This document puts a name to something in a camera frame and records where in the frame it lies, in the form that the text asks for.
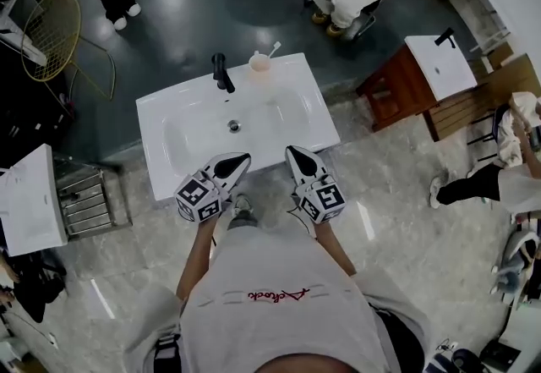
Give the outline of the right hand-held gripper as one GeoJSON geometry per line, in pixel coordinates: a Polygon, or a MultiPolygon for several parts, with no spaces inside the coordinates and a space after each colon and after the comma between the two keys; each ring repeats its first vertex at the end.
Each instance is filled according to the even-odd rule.
{"type": "Polygon", "coordinates": [[[328,222],[345,207],[335,179],[327,174],[321,158],[303,147],[289,145],[285,151],[286,163],[297,188],[298,206],[314,224],[328,222]]]}

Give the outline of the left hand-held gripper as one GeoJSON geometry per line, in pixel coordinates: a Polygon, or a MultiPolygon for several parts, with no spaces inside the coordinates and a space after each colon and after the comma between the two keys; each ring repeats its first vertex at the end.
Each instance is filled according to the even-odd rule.
{"type": "Polygon", "coordinates": [[[190,222],[205,222],[220,216],[231,204],[231,191],[251,165],[247,152],[229,152],[213,157],[204,169],[188,175],[174,193],[178,213],[190,222]]]}

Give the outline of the translucent beige cup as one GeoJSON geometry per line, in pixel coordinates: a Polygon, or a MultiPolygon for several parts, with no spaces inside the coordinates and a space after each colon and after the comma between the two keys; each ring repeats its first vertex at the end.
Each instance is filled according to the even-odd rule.
{"type": "Polygon", "coordinates": [[[249,82],[256,85],[270,85],[273,79],[271,58],[267,54],[255,51],[249,62],[249,82]]]}

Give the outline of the person's left forearm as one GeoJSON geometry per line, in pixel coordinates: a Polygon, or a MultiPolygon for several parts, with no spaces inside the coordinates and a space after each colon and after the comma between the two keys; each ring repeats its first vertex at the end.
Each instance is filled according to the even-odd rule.
{"type": "Polygon", "coordinates": [[[198,226],[176,291],[177,297],[182,301],[189,297],[196,284],[209,270],[210,247],[218,218],[218,216],[214,216],[198,226]]]}

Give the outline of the person's right forearm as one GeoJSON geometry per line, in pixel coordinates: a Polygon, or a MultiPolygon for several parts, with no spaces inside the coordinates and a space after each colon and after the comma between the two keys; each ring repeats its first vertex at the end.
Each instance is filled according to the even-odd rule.
{"type": "Polygon", "coordinates": [[[357,273],[357,270],[334,234],[331,224],[329,222],[315,224],[314,233],[318,243],[326,250],[338,266],[348,276],[354,276],[357,273]]]}

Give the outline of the person's left shoe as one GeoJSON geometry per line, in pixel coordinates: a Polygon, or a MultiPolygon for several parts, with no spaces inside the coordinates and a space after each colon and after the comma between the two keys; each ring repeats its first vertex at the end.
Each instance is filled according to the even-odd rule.
{"type": "Polygon", "coordinates": [[[233,202],[232,215],[234,218],[249,219],[254,215],[254,208],[245,194],[238,194],[233,202]]]}

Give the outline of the person's grey trouser leg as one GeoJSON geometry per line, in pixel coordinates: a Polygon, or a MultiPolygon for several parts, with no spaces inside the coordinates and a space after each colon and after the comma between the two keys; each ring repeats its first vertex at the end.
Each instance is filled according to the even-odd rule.
{"type": "Polygon", "coordinates": [[[259,222],[250,211],[240,211],[228,224],[227,231],[239,227],[258,227],[259,222]]]}

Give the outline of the large white ceramic sink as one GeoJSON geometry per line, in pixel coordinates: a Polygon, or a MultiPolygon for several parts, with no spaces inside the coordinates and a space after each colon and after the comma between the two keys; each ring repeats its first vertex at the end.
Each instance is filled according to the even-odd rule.
{"type": "Polygon", "coordinates": [[[272,82],[249,82],[247,64],[230,68],[232,94],[207,74],[137,100],[139,128],[156,200],[173,197],[189,174],[228,152],[251,155],[251,171],[285,160],[298,145],[318,152],[340,143],[314,75],[303,53],[271,60],[272,82]],[[231,120],[241,123],[229,132],[231,120]]]}

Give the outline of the black faucet with bent spout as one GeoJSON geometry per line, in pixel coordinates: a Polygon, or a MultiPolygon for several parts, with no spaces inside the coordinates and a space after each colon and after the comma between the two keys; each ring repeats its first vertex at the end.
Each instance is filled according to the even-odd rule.
{"type": "Polygon", "coordinates": [[[225,55],[217,52],[212,56],[211,61],[214,68],[213,79],[216,81],[217,87],[232,94],[235,91],[235,87],[227,73],[225,55]]]}

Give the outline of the brown wooden vanity cabinet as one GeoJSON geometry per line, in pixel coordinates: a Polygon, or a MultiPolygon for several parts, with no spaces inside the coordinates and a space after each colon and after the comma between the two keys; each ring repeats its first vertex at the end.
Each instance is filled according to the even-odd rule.
{"type": "Polygon", "coordinates": [[[357,89],[373,115],[372,130],[378,132],[405,118],[434,107],[437,100],[418,62],[406,44],[357,89]]]}

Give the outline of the person's grey t-shirt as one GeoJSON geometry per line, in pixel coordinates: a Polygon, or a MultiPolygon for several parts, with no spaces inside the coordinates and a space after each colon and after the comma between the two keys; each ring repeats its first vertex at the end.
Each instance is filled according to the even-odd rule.
{"type": "Polygon", "coordinates": [[[422,373],[427,317],[389,275],[346,274],[308,234],[229,230],[182,300],[155,285],[127,333],[127,373],[255,373],[288,355],[336,359],[357,373],[422,373]]]}

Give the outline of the brown wooden slatted pallet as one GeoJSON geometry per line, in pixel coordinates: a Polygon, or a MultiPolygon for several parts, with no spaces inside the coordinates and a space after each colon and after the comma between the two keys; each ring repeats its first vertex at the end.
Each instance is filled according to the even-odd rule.
{"type": "Polygon", "coordinates": [[[441,141],[507,101],[491,85],[485,84],[463,91],[423,112],[424,121],[434,142],[441,141]]]}

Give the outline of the small white ceramic sink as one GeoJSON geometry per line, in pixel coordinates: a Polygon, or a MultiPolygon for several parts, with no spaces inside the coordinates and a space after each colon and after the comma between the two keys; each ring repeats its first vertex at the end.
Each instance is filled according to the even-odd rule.
{"type": "Polygon", "coordinates": [[[446,41],[440,47],[434,44],[438,36],[407,36],[406,46],[424,74],[436,101],[445,100],[478,83],[462,50],[446,41]]]}

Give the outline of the short black faucet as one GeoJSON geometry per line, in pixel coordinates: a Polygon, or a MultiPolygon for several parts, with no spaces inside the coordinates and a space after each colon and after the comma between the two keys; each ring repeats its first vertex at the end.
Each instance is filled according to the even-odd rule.
{"type": "Polygon", "coordinates": [[[448,41],[451,44],[451,48],[456,49],[456,43],[455,43],[454,36],[453,36],[454,33],[455,33],[455,31],[451,27],[448,27],[440,36],[438,36],[434,40],[434,44],[437,47],[440,47],[443,43],[448,41]]]}

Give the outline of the white sink with arched faucet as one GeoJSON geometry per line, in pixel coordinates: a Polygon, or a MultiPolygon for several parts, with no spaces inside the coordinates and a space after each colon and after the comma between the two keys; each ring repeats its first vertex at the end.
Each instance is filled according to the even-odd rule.
{"type": "Polygon", "coordinates": [[[68,242],[49,145],[39,146],[0,176],[0,221],[11,256],[68,242]]]}

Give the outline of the black desk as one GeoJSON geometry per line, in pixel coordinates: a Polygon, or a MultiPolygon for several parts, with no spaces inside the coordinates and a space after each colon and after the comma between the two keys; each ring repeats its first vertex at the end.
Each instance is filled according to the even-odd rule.
{"type": "Polygon", "coordinates": [[[34,81],[20,54],[0,46],[0,167],[13,166],[43,144],[59,148],[73,114],[63,74],[34,81]]]}

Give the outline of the brown wooden board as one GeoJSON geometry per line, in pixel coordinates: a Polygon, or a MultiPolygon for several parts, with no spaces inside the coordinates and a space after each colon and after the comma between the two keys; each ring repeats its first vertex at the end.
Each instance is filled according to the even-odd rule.
{"type": "Polygon", "coordinates": [[[514,93],[530,92],[541,97],[541,84],[527,54],[522,54],[487,77],[493,107],[507,103],[514,93]]]}

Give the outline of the flat black box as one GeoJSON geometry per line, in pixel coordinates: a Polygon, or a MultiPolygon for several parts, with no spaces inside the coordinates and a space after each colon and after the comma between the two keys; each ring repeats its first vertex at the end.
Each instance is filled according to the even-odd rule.
{"type": "Polygon", "coordinates": [[[479,358],[489,368],[500,373],[507,373],[520,353],[520,350],[503,344],[498,339],[493,339],[481,350],[479,358]]]}

